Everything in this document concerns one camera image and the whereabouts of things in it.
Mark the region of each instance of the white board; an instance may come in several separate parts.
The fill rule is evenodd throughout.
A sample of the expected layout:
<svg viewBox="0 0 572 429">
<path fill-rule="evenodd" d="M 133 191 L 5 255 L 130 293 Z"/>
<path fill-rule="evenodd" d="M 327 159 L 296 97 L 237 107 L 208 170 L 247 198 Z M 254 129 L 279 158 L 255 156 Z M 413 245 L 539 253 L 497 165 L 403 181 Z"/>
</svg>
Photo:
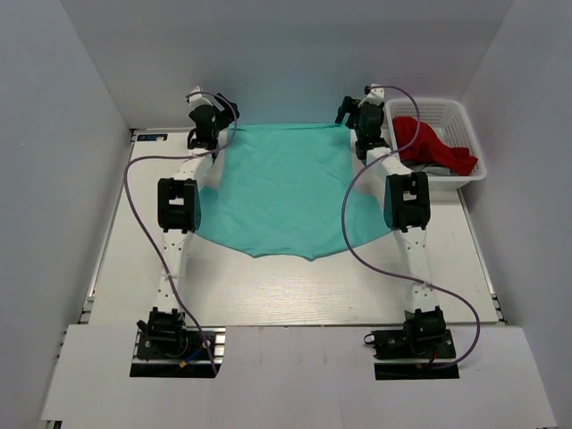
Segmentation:
<svg viewBox="0 0 572 429">
<path fill-rule="evenodd" d="M 129 378 L 136 326 L 71 326 L 43 418 L 101 427 L 553 426 L 522 330 L 487 327 L 458 380 L 376 381 L 366 327 L 233 327 L 214 380 Z M 453 329 L 458 351 L 473 327 Z"/>
</svg>

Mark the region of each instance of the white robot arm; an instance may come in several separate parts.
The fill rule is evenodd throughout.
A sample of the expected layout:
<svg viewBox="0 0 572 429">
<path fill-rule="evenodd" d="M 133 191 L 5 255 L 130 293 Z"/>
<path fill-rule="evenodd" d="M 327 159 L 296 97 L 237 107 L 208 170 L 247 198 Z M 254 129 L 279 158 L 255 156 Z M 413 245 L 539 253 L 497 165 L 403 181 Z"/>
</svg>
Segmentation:
<svg viewBox="0 0 572 429">
<path fill-rule="evenodd" d="M 431 215 L 427 175 L 412 172 L 390 155 L 389 145 L 382 138 L 383 97 L 377 85 L 366 87 L 366 96 L 359 100 L 344 97 L 336 123 L 353 130 L 356 157 L 363 164 L 385 158 L 371 167 L 384 183 L 383 217 L 398 243 L 407 275 L 424 281 L 409 282 L 403 330 L 373 332 L 376 356 L 386 358 L 454 357 L 450 331 L 446 329 L 439 301 L 430 287 L 427 264 L 426 228 Z"/>
<path fill-rule="evenodd" d="M 204 149 L 191 149 L 189 150 L 189 156 L 198 155 L 203 152 L 205 152 Z M 177 187 L 177 184 L 180 183 L 180 188 L 183 192 L 185 192 L 184 188 L 188 187 L 188 194 L 192 192 L 193 197 L 195 194 L 197 195 L 195 201 L 193 201 L 193 205 L 199 204 L 198 193 L 202 189 L 205 176 L 213 167 L 213 164 L 211 156 L 202 156 L 200 158 L 193 158 L 189 161 L 185 161 L 179 171 L 172 176 L 172 179 L 167 180 L 167 184 L 170 185 L 170 189 L 174 189 Z M 183 215 L 190 215 L 189 211 L 184 209 L 185 201 L 183 198 L 176 198 L 170 206 L 172 212 L 174 206 L 180 206 L 180 210 Z M 195 214 L 198 213 L 198 219 L 195 221 L 195 225 L 193 225 L 194 229 L 168 229 L 167 231 L 163 231 L 163 255 L 167 265 L 169 266 L 172 280 L 177 289 L 179 289 L 180 278 L 185 276 L 189 244 L 195 235 L 195 230 L 200 226 L 200 206 L 194 208 Z M 182 309 L 179 308 L 177 300 L 172 295 L 167 275 L 168 274 L 163 269 L 153 307 L 157 307 L 160 311 L 165 312 L 171 311 L 172 308 L 177 308 L 181 311 Z"/>
<path fill-rule="evenodd" d="M 157 288 L 154 307 L 163 312 L 170 312 L 173 308 L 182 311 L 172 294 L 168 275 L 171 275 L 178 289 L 180 279 L 184 277 L 186 271 L 189 244 L 195 230 L 200 226 L 201 211 L 198 195 L 204 186 L 207 173 L 217 160 L 216 153 L 211 156 L 193 156 L 216 149 L 220 132 L 233 120 L 228 106 L 221 111 L 198 92 L 201 92 L 200 87 L 194 88 L 187 96 L 189 117 L 196 125 L 187 139 L 190 159 L 185 161 L 171 178 L 161 179 L 158 183 L 158 217 L 159 225 L 163 229 L 163 255 L 171 271 L 168 274 L 162 270 Z M 231 102 L 229 105 L 232 105 L 238 117 L 237 106 Z"/>
<path fill-rule="evenodd" d="M 391 150 L 388 147 L 377 147 L 367 152 L 367 162 L 370 163 L 380 156 L 387 156 L 381 162 L 372 167 L 374 173 L 379 176 L 387 186 L 387 177 L 399 175 L 411 177 L 412 171 L 401 163 L 395 156 L 388 156 Z M 413 198 L 409 193 L 406 198 Z M 384 204 L 389 204 L 384 196 Z M 429 264 L 427 264 L 425 227 L 416 226 L 407 228 L 405 231 L 393 230 L 393 236 L 397 241 L 401 254 L 401 260 L 407 267 L 408 273 L 421 280 L 430 282 Z M 411 282 L 408 290 L 405 311 L 414 314 L 420 309 L 422 312 L 434 311 L 439 306 L 439 301 L 433 290 L 426 285 Z"/>
</svg>

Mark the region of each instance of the red cloth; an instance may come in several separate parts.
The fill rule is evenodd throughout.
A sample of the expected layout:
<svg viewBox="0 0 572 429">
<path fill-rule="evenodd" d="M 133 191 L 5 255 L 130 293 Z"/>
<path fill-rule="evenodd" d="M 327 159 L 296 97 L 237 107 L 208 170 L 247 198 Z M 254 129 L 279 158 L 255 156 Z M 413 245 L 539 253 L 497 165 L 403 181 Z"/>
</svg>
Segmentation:
<svg viewBox="0 0 572 429">
<path fill-rule="evenodd" d="M 398 147 L 404 147 L 415 134 L 417 120 L 407 116 L 393 118 L 393 130 Z M 421 122 L 415 142 L 400 152 L 401 161 L 414 161 L 420 164 L 437 163 L 451 169 L 459 176 L 468 176 L 478 161 L 466 147 L 445 146 L 435 131 Z"/>
</svg>

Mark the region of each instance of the white wall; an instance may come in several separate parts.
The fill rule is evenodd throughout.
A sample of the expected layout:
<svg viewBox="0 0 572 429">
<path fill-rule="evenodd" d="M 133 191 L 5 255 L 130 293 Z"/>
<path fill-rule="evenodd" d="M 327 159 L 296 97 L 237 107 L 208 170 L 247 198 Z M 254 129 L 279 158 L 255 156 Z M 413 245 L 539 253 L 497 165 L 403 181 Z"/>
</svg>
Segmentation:
<svg viewBox="0 0 572 429">
<path fill-rule="evenodd" d="M 367 83 L 459 98 L 512 0 L 63 0 L 132 128 L 190 126 L 194 85 L 246 122 L 331 122 Z"/>
<path fill-rule="evenodd" d="M 467 189 L 500 303 L 572 427 L 572 3 L 517 0 L 462 98 L 489 175 Z"/>
<path fill-rule="evenodd" d="M 129 135 L 61 4 L 0 2 L 2 427 L 36 427 Z"/>
</svg>

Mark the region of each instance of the purple cable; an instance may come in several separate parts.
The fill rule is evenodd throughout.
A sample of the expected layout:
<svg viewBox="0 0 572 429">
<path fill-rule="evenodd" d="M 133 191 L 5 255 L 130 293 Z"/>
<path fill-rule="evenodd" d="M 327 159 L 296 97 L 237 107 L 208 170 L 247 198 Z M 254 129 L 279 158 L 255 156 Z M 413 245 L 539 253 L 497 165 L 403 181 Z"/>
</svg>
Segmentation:
<svg viewBox="0 0 572 429">
<path fill-rule="evenodd" d="M 195 95 L 203 95 L 203 96 L 211 96 L 214 97 L 215 99 L 217 99 L 221 104 L 226 105 L 227 107 L 229 107 L 231 109 L 231 113 L 232 113 L 232 117 L 234 120 L 234 129 L 232 130 L 232 134 L 228 139 L 228 142 L 226 143 L 226 145 L 220 146 L 214 150 L 206 150 L 205 152 L 202 152 L 198 155 L 193 155 L 193 156 L 160 156 L 160 155 L 147 155 L 147 156 L 140 156 L 139 158 L 135 158 L 129 161 L 129 163 L 127 164 L 127 166 L 125 167 L 125 170 L 123 172 L 123 186 L 125 187 L 125 195 L 127 196 L 127 202 L 129 203 L 129 207 L 131 209 L 131 212 L 133 213 L 133 216 L 135 216 L 135 220 L 137 221 L 137 223 L 139 224 L 139 226 L 141 227 L 141 230 L 143 230 L 143 232 L 145 233 L 147 239 L 149 240 L 149 242 L 151 243 L 151 246 L 153 246 L 153 249 L 155 250 L 155 252 L 157 253 L 157 255 L 159 256 L 159 259 L 161 260 L 161 264 L 163 265 L 163 269 L 165 271 L 165 274 L 167 276 L 167 279 L 169 280 L 169 283 L 171 285 L 171 291 L 172 294 L 174 295 L 175 299 L 177 300 L 177 303 L 179 304 L 179 306 L 183 309 L 183 311 L 190 317 L 190 320 L 193 321 L 193 324 L 195 324 L 195 326 L 197 327 L 198 333 L 200 334 L 201 338 L 203 339 L 203 343 L 204 344 L 208 344 L 208 340 L 206 339 L 205 333 L 203 331 L 203 328 L 201 327 L 200 323 L 198 322 L 197 318 L 189 311 L 189 309 L 187 308 L 187 306 L 185 305 L 185 303 L 183 302 L 181 295 L 179 294 L 179 292 L 177 291 L 177 288 L 175 286 L 174 281 L 172 280 L 172 275 L 171 275 L 171 270 L 169 269 L 169 265 L 167 264 L 167 261 L 164 259 L 163 253 L 161 253 L 161 250 L 159 249 L 159 247 L 157 246 L 157 244 L 155 243 L 155 240 L 153 240 L 153 237 L 151 236 L 151 233 L 149 232 L 149 230 L 147 229 L 147 226 L 145 226 L 145 224 L 143 223 L 143 220 L 141 219 L 141 216 L 139 215 L 137 208 L 135 207 L 135 204 L 133 204 L 133 198 L 131 196 L 131 190 L 129 187 L 129 181 L 128 179 L 128 174 L 129 174 L 129 169 L 131 168 L 132 165 L 134 165 L 135 163 L 138 163 L 140 161 L 146 161 L 149 159 L 168 159 L 168 160 L 190 160 L 190 159 L 194 159 L 194 158 L 200 158 L 203 156 L 208 156 L 208 155 L 212 155 L 212 154 L 217 154 L 219 153 L 221 150 L 226 149 L 234 140 L 234 136 L 236 135 L 236 131 L 238 129 L 238 120 L 239 118 L 237 117 L 236 112 L 234 111 L 234 107 L 232 107 L 232 105 L 225 100 L 223 97 L 219 97 L 216 96 L 215 94 L 211 94 L 210 92 L 205 92 L 205 91 L 194 91 L 191 92 L 188 97 L 192 97 Z M 215 364 L 215 358 L 213 357 L 213 353 L 210 349 L 210 347 L 205 347 L 206 349 L 206 354 L 208 355 L 208 360 L 210 360 L 211 363 L 211 367 L 213 368 L 213 373 L 214 376 L 216 376 L 217 371 L 216 371 L 216 364 Z"/>
<path fill-rule="evenodd" d="M 348 190 L 346 190 L 346 195 L 344 195 L 343 203 L 341 204 L 341 233 L 343 234 L 343 239 L 346 242 L 346 246 L 348 247 L 349 252 L 354 256 L 354 258 L 356 258 L 359 262 L 361 262 L 363 265 L 365 265 L 370 270 L 373 270 L 376 273 L 389 275 L 390 277 L 395 277 L 395 278 L 402 279 L 402 280 L 409 280 L 411 282 L 416 282 L 419 284 L 426 284 L 427 286 L 429 286 L 432 289 L 438 290 L 439 292 L 442 292 L 442 293 L 446 293 L 447 295 L 451 295 L 453 298 L 460 300 L 463 304 L 465 304 L 471 310 L 471 312 L 475 316 L 475 322 L 476 322 L 475 338 L 473 339 L 471 346 L 468 348 L 468 350 L 461 357 L 459 357 L 459 358 L 457 358 L 457 359 L 455 359 L 455 360 L 453 360 L 447 364 L 431 366 L 431 368 L 434 368 L 434 369 L 445 369 L 445 368 L 449 368 L 451 366 L 454 366 L 454 365 L 458 364 L 459 362 L 465 360 L 473 352 L 473 350 L 476 347 L 476 343 L 479 341 L 479 337 L 481 336 L 481 319 L 480 319 L 478 313 L 476 312 L 475 307 L 473 307 L 473 305 L 470 302 L 468 302 L 465 298 L 463 298 L 462 296 L 460 296 L 456 292 L 444 289 L 440 286 L 436 286 L 431 282 L 426 282 L 422 279 L 417 279 L 416 277 L 413 277 L 411 275 L 392 273 L 390 271 L 385 271 L 382 268 L 377 268 L 376 266 L 371 265 L 369 262 L 367 262 L 365 259 L 363 259 L 360 255 L 358 255 L 356 250 L 353 248 L 353 246 L 349 242 L 348 231 L 346 229 L 346 207 L 348 205 L 349 193 L 351 192 L 353 187 L 356 185 L 356 182 L 358 181 L 358 179 L 361 177 L 361 175 L 364 172 L 366 172 L 369 168 L 371 168 L 375 164 L 381 162 L 383 159 L 387 158 L 388 156 L 392 156 L 394 154 L 397 154 L 397 153 L 407 149 L 411 145 L 413 145 L 417 136 L 419 135 L 419 130 L 421 129 L 421 114 L 419 113 L 419 106 L 417 105 L 416 101 L 413 99 L 413 97 L 409 93 L 407 93 L 406 91 L 404 91 L 401 88 L 393 87 L 393 86 L 389 86 L 389 85 L 374 85 L 371 87 L 371 89 L 378 89 L 378 88 L 396 89 L 399 92 L 403 93 L 407 98 L 409 98 L 409 100 L 411 100 L 411 103 L 413 103 L 413 106 L 415 107 L 415 111 L 416 111 L 417 128 L 415 130 L 415 134 L 414 134 L 413 138 L 411 139 L 411 141 L 409 141 L 409 143 L 407 143 L 407 145 L 405 145 L 402 148 L 397 148 L 395 150 L 392 150 L 389 154 L 375 158 L 374 161 L 372 161 L 369 164 L 366 164 L 364 166 L 364 168 L 362 168 L 356 174 L 356 176 L 353 178 L 353 180 L 351 181 L 351 183 L 348 186 Z"/>
</svg>

